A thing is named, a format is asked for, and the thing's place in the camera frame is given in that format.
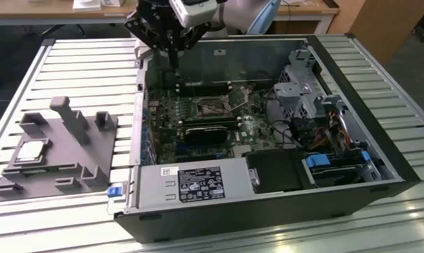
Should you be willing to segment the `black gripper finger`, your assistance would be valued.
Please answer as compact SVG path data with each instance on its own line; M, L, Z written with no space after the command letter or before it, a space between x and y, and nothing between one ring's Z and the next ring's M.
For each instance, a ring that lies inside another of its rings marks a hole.
M180 22L176 24L176 75L180 75L180 52L192 49L192 47L212 28L213 23L207 22L192 28L184 27Z
M170 68L176 70L176 47L173 39L164 38L162 40L153 40L146 34L146 28L144 20L138 16L137 11L134 11L126 19L125 26L132 34L141 39L141 41L154 50L168 54Z

